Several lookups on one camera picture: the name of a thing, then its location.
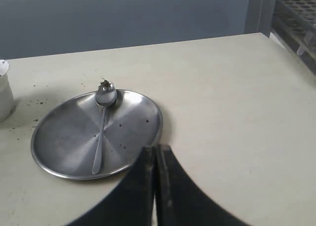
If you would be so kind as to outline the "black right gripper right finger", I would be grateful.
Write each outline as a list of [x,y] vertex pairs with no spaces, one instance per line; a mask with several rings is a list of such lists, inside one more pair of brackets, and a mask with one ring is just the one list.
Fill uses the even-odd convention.
[[156,147],[155,195],[159,226],[245,226],[189,177],[169,145]]

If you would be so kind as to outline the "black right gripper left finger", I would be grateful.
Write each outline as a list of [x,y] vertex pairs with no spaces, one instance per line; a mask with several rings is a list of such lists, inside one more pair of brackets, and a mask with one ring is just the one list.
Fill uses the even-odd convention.
[[70,226],[150,226],[154,203],[156,153],[143,147],[121,182]]

